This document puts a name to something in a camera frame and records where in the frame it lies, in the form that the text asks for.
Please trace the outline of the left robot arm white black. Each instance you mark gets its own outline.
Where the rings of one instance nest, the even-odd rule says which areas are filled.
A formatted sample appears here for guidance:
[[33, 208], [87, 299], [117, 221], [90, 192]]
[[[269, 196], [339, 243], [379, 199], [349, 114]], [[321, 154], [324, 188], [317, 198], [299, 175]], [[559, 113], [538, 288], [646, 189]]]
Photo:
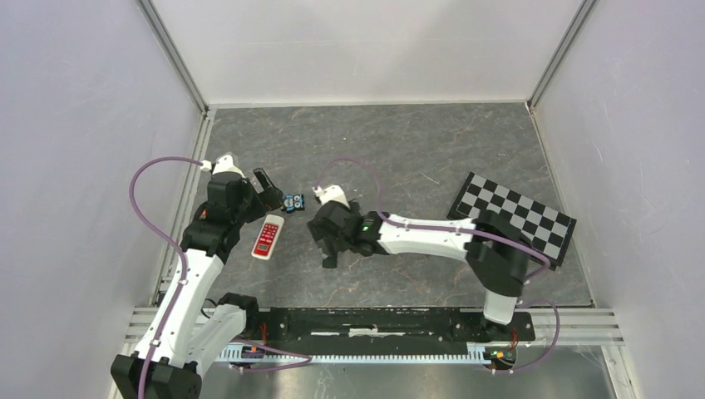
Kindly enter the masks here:
[[111, 376], [124, 398], [197, 398], [203, 377], [231, 339], [254, 337], [261, 328], [255, 298], [225, 294], [202, 328], [197, 319], [222, 272], [240, 230], [283, 206], [283, 192], [257, 168], [251, 180], [235, 166], [215, 166], [206, 200], [181, 241], [170, 239], [179, 259], [175, 276], [136, 349], [117, 355]]

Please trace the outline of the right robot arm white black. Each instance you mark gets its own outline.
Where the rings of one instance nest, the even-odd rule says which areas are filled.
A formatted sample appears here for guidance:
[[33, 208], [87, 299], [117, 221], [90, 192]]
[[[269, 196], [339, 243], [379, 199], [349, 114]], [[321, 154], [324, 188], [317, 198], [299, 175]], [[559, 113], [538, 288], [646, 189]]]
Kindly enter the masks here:
[[529, 261], [535, 256], [528, 239], [492, 211], [458, 220], [409, 219], [370, 211], [358, 204], [330, 201], [307, 223], [323, 253], [324, 268], [336, 268], [338, 254], [425, 254], [466, 262], [486, 291], [481, 331], [501, 339], [514, 327]]

